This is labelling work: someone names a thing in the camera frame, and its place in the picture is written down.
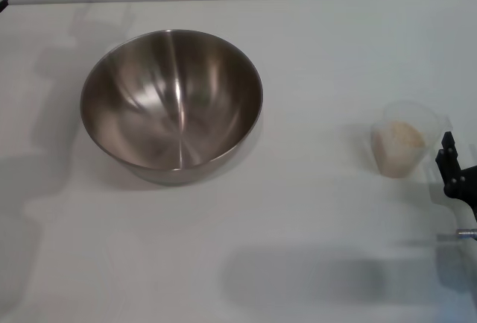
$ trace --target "stainless steel bowl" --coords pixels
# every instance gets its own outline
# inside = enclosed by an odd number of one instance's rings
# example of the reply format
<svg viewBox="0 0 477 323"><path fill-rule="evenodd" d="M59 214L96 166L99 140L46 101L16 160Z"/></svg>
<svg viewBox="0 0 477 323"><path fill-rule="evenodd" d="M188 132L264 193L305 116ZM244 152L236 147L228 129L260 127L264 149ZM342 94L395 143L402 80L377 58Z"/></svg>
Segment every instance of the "stainless steel bowl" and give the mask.
<svg viewBox="0 0 477 323"><path fill-rule="evenodd" d="M107 154L147 181L181 184L219 167L247 137L262 83L227 41L158 31L106 54L80 106L86 131Z"/></svg>

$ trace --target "bowl rim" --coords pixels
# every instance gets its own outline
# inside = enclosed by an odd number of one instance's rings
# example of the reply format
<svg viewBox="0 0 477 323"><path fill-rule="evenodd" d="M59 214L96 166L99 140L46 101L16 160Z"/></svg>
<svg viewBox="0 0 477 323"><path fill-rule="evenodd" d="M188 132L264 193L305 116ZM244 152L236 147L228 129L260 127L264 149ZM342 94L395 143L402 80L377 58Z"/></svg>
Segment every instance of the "bowl rim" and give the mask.
<svg viewBox="0 0 477 323"><path fill-rule="evenodd" d="M84 103L84 92L85 92L85 89L86 89L86 85L88 84L89 82L89 79L91 78L93 72L98 68L98 66L103 63L103 61L105 60L106 57L108 57L110 54L112 54L114 51L120 49L122 46L125 46L127 45L129 42L133 42L135 40L138 40L139 38L142 38L142 37L146 37L146 36L150 36L152 34L160 34L160 33L165 33L165 32L189 32L189 33L192 33L192 34L201 34L201 35L206 35L206 36L211 36L211 37L214 37L220 41L223 41L225 42L226 44L228 44L229 46L232 46L235 50L237 50L239 52L240 55L242 55L244 57L244 59L252 66L252 70L255 72L255 75L256 77L258 78L258 85L259 85L259 93L260 93L260 104L259 104L259 110L256 114L256 118L255 120L253 121L252 125L250 126L250 128L248 129L247 133L245 133L245 135L234 145L232 146L231 148L229 148L228 150L226 150L224 153L218 155L217 157L214 157L213 159L205 162L205 163L199 163L199 164L195 164L193 166L188 166L186 168L174 168L174 169L161 169L161 168L151 168L151 167L148 167L148 166L142 166L142 165L138 165L138 164L135 164L135 163L131 163L127 160L124 160L120 157L118 157L117 155L114 155L113 153L111 153L110 151L108 151L105 147L103 147L103 145L101 145L94 137L93 135L90 133L90 130L88 129L88 127L86 126L85 124L85 120L84 120L84 113L83 113L83 103ZM141 169L141 170L148 170L148 171L154 171L154 172L180 172L180 171L186 171L186 170L193 170L193 169L198 169L202 166L206 166L206 165L209 165L209 164L212 164L214 162L217 162L219 161L221 158L227 156L229 153L231 153L232 151L236 150L246 139L247 137L250 135L250 133L252 132L252 130L255 128L255 125L256 123L259 121L259 118L260 118L260 115L262 114L262 106L263 106L263 85L262 85L262 79L260 78L260 74L259 74L259 71L256 69L255 65L253 64L253 62L251 61L251 59L240 49L238 48L237 46L233 45L232 43L230 43L229 41L227 40L224 40L223 38L219 37L219 36L215 36L213 34L208 34L207 32L202 32L202 31L195 31L195 30L183 30L183 29L168 29L168 30L158 30L158 31L152 31L152 32L148 32L148 33L145 33L145 34L140 34L139 36L135 36L135 37L132 37L130 38L129 40L126 40L124 41L123 43L117 45L116 47L114 47L113 49L111 49L110 51L108 51L105 55L103 55L103 57L101 57L101 59L92 67L91 71L89 71L89 74L88 76L86 77L86 80L84 81L84 84L83 84L83 88L81 90L81 95L80 95L80 117L81 117L81 121L83 123L83 126L86 130L86 132L88 133L88 136L91 138L91 140L106 154L108 154L110 157L112 157L113 159L119 161L121 164L124 164L124 165L127 165L127 166L132 166L133 168L136 168L136 169Z"/></svg>

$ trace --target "white table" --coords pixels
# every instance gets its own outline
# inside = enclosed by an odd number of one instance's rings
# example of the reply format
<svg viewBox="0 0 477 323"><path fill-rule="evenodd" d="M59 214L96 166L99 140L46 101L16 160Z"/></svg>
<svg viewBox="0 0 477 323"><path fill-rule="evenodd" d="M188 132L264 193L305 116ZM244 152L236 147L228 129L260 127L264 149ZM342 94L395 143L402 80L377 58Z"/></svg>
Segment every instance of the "white table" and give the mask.
<svg viewBox="0 0 477 323"><path fill-rule="evenodd" d="M443 196L433 157L408 180L379 176L367 131L385 104L414 99L450 116L461 164L477 164L476 3L6 9L0 322L474 322L477 242L434 244L475 227L470 208ZM161 188L100 151L78 105L103 54L166 28L237 45L265 98L233 162Z"/></svg>

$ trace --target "bowl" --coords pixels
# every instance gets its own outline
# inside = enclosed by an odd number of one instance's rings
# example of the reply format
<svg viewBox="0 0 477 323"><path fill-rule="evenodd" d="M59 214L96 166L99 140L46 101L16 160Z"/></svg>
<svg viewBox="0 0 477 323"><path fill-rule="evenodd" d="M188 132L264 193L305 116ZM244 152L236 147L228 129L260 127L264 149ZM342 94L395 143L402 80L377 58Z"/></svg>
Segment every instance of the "bowl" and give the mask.
<svg viewBox="0 0 477 323"><path fill-rule="evenodd" d="M96 64L80 111L92 140L139 177L183 184L227 161L256 124L262 82L234 45L197 31L157 31Z"/></svg>

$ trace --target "clear plastic cup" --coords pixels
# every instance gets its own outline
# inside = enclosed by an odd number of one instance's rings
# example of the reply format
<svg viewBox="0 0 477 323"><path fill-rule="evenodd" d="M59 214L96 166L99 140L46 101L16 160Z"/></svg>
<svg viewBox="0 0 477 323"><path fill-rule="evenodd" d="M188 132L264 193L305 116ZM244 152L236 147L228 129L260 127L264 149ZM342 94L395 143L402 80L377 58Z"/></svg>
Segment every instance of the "clear plastic cup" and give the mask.
<svg viewBox="0 0 477 323"><path fill-rule="evenodd" d="M396 101L386 106L381 122L371 131L371 148L382 175L404 178L423 159L450 121L412 101Z"/></svg>

